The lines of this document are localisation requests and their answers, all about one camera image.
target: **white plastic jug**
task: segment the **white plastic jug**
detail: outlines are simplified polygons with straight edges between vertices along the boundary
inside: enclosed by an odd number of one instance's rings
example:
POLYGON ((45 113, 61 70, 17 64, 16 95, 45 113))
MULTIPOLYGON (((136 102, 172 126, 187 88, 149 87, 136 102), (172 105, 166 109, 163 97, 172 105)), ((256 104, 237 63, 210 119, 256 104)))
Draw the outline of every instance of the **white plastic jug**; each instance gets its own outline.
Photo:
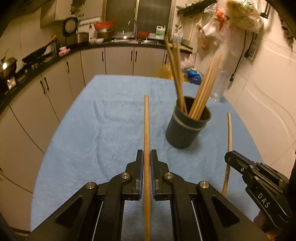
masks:
POLYGON ((156 33, 155 33, 156 39, 164 39, 165 38, 165 26, 157 26, 156 27, 156 33))

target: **black countertop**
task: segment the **black countertop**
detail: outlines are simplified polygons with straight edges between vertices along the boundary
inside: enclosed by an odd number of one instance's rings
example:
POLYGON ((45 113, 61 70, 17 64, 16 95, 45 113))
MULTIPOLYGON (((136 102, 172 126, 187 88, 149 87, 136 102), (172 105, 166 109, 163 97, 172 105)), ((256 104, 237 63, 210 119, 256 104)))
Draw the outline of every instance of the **black countertop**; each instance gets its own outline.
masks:
MULTIPOLYGON (((45 64, 40 65, 35 70, 32 70, 30 68, 27 68, 24 66, 22 69, 20 69, 15 74, 16 79, 16 85, 11 90, 6 92, 5 94, 0 92, 0 114, 4 111, 4 109, 7 107, 7 105, 12 101, 12 99, 35 77, 40 75, 43 71, 48 69, 50 66, 54 65, 56 62, 62 60, 66 56, 70 56, 71 54, 80 51, 80 50, 86 50, 86 49, 92 49, 92 48, 104 48, 104 47, 118 47, 118 46, 137 46, 137 47, 153 47, 153 48, 161 48, 165 49, 165 45, 160 42, 159 44, 139 44, 139 43, 115 43, 115 42, 104 42, 102 44, 86 44, 81 45, 77 48, 72 48, 70 52, 63 56, 55 55, 52 57, 52 59, 45 64)), ((181 50, 182 53, 188 53, 190 54, 191 51, 181 50)))

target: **blue towel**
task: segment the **blue towel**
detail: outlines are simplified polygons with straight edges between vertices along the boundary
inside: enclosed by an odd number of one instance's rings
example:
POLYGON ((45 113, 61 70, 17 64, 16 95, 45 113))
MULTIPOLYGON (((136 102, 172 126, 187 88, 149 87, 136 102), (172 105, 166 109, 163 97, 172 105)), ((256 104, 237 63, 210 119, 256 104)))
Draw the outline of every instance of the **blue towel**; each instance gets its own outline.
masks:
MULTIPOLYGON (((197 85, 183 84, 195 96, 197 85)), ((196 140, 182 150, 172 147, 165 130, 176 104, 171 80, 98 75, 75 100, 56 130, 39 170, 32 200, 31 230, 89 181, 108 182, 124 172, 143 149, 144 95, 150 100, 150 141, 160 161, 186 181, 205 180, 222 191, 231 112, 233 149, 261 162, 243 122, 225 100, 208 101, 211 120, 196 140)), ((245 192, 242 176, 231 170, 227 199, 253 219, 259 209, 245 192)), ((122 240, 144 240, 143 200, 126 201, 122 240)), ((151 240, 173 240, 169 201, 151 203, 151 240)))

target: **faucet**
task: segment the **faucet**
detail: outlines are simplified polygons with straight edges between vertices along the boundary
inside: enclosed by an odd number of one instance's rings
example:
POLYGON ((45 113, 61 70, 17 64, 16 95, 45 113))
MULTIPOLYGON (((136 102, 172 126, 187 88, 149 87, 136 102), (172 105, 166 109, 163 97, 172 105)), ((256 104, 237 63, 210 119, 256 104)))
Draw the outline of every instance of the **faucet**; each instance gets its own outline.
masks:
POLYGON ((135 19, 133 19, 133 20, 128 22, 128 26, 130 25, 131 22, 135 22, 135 24, 136 24, 136 29, 135 29, 135 32, 133 31, 133 36, 134 36, 135 40, 137 40, 138 23, 137 23, 137 21, 135 19))

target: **bundle of chopsticks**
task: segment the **bundle of chopsticks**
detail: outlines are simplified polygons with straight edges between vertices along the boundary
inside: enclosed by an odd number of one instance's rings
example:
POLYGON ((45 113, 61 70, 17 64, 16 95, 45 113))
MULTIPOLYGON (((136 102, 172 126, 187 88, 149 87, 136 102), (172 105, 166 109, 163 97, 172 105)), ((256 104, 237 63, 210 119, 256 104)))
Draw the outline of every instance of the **bundle of chopsticks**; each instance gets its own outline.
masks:
POLYGON ((184 114, 198 121, 202 116, 203 110, 206 106, 207 100, 212 91, 222 56, 213 57, 212 59, 210 59, 207 65, 207 69, 205 71, 205 75, 202 79, 201 85, 194 99, 193 105, 188 113, 184 95, 183 95, 183 89, 182 89, 183 81, 182 81, 181 57, 180 57, 179 46, 178 44, 173 43, 171 48, 168 43, 167 36, 165 36, 165 46, 170 58, 170 64, 171 64, 175 88, 177 92, 177 97, 178 97, 177 105, 184 114))

